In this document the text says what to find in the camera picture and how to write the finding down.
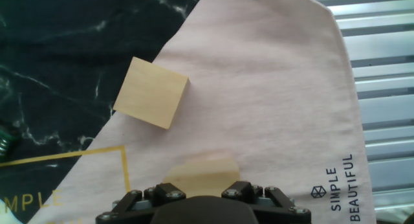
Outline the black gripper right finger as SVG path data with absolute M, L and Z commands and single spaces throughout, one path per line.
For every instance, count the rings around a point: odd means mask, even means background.
M 296 206 L 275 186 L 263 188 L 247 181 L 236 181 L 222 192 L 221 197 L 247 205 L 258 223 L 311 224 L 311 211 Z

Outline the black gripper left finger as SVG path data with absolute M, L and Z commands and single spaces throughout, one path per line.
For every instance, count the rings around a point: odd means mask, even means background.
M 158 208 L 184 199 L 186 194 L 171 183 L 131 190 L 111 211 L 99 214 L 96 224 L 150 224 Z

